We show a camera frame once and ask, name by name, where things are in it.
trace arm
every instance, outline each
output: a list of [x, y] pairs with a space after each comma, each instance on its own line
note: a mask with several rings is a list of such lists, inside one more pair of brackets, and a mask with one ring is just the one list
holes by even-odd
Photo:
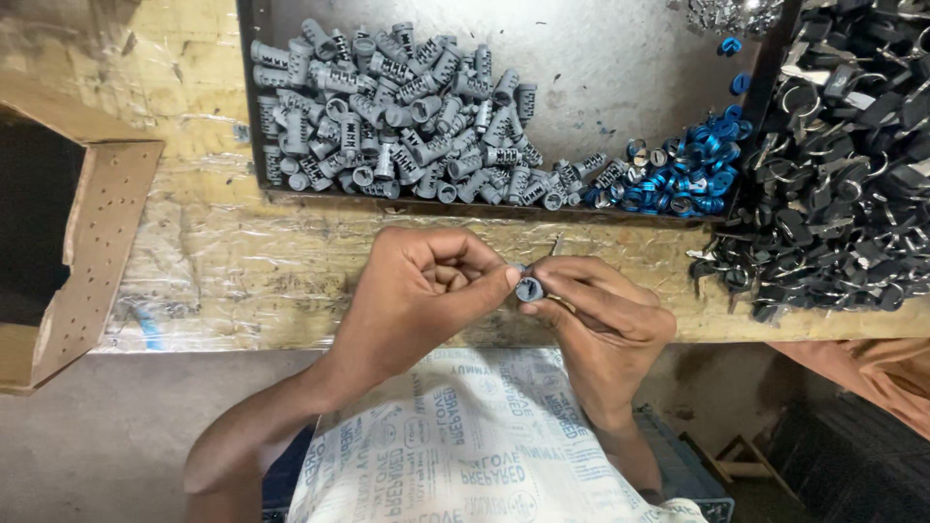
[[658, 306], [655, 293], [599, 258], [550, 256], [531, 272], [559, 300], [524, 303], [521, 312], [554, 329], [569, 381], [604, 453], [648, 502], [660, 503], [661, 474], [631, 401], [674, 336], [675, 317]]
[[333, 348], [197, 438], [184, 469], [187, 520], [259, 520], [261, 480], [300, 429], [410, 369], [500, 306], [519, 278], [467, 229], [383, 229]]

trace white cloth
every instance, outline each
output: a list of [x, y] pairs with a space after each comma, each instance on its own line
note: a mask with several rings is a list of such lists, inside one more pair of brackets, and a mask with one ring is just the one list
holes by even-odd
[[288, 523], [704, 523], [611, 465], [557, 350], [437, 349], [324, 416]]

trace forearm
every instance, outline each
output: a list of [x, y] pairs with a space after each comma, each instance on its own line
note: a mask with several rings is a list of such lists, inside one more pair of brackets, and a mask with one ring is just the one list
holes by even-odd
[[[648, 492], [662, 492], [662, 474], [656, 456], [633, 420], [632, 409], [626, 410], [609, 427], [595, 427], [594, 433], [610, 462], [634, 489], [644, 497]], [[652, 504], [661, 501], [646, 500]]]
[[348, 401], [326, 357], [227, 410], [197, 438], [184, 470], [191, 494], [261, 480], [300, 430]]

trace concrete floor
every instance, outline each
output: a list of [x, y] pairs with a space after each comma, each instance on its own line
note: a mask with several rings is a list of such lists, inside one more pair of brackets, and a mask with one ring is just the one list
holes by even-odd
[[[87, 355], [30, 397], [0, 396], [0, 520], [179, 521], [199, 433], [313, 352]], [[670, 345], [638, 393], [711, 452], [835, 387], [760, 343]]]

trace cardboard box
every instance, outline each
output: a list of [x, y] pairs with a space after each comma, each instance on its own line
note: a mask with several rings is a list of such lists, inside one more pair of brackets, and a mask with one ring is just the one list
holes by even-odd
[[100, 339], [163, 147], [0, 73], [0, 392], [30, 394]]

